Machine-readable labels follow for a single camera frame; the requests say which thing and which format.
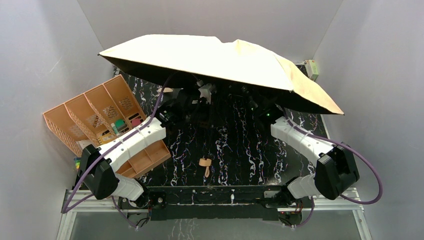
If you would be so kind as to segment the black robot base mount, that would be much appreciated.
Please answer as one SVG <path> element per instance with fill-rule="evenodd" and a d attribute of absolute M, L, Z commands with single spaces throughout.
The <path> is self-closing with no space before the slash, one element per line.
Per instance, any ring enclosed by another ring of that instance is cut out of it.
<path fill-rule="evenodd" d="M 119 197 L 129 213 L 152 212 L 153 221 L 176 219 L 260 219 L 296 225 L 307 201 L 289 196 L 280 185 L 150 186 L 140 207 Z"/>

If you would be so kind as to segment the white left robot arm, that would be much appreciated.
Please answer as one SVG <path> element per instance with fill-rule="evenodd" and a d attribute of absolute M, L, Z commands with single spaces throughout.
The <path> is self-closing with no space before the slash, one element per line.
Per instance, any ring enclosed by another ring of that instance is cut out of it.
<path fill-rule="evenodd" d="M 168 132 L 188 123 L 209 123 L 212 116 L 215 85 L 199 89 L 180 89 L 175 98 L 157 103 L 151 116 L 119 138 L 83 149 L 79 165 L 79 183 L 102 200 L 117 196 L 136 202 L 144 198 L 146 187 L 136 179 L 117 171 L 125 162 L 148 146 L 164 139 Z"/>

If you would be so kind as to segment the beige and black folding umbrella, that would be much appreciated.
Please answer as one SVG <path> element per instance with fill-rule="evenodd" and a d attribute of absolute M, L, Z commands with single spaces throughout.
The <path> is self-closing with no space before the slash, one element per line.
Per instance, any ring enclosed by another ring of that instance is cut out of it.
<path fill-rule="evenodd" d="M 327 92 L 292 61 L 245 40 L 222 42 L 215 36 L 148 34 L 103 50 L 99 55 L 124 73 L 171 89 L 195 89 L 197 81 L 213 84 L 216 93 L 212 129 L 224 124 L 223 105 L 238 98 L 256 129 L 271 110 L 342 115 Z"/>

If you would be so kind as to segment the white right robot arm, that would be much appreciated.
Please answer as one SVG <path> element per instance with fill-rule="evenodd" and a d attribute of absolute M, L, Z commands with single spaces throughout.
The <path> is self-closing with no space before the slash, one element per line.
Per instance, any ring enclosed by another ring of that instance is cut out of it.
<path fill-rule="evenodd" d="M 277 108 L 262 114 L 259 120 L 272 137 L 294 148 L 315 168 L 313 174 L 296 177 L 285 185 L 290 197 L 322 195 L 335 200 L 359 180 L 355 157 L 345 147 L 313 137 Z"/>

